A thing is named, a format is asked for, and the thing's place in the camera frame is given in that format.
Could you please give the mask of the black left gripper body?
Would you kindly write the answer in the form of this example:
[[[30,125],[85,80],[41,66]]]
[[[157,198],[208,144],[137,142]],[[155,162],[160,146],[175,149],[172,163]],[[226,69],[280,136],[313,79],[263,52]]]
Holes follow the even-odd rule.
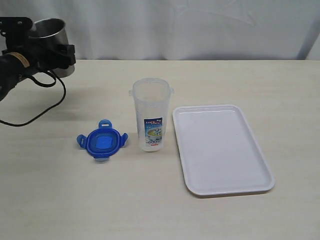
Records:
[[[2,73],[38,73],[40,48],[35,44],[18,45],[5,32],[6,48],[2,51]]]

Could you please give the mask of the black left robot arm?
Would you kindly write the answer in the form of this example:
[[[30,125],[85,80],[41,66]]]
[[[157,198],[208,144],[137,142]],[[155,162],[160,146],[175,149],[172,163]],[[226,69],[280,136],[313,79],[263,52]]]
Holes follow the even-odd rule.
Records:
[[[11,38],[5,35],[6,48],[0,56],[0,99],[3,100],[16,85],[30,79],[37,85],[50,88],[54,84],[40,83],[34,77],[46,73],[53,78],[64,78],[67,71],[76,63],[76,50],[73,44],[58,41],[43,41],[41,38],[25,35],[24,38]]]

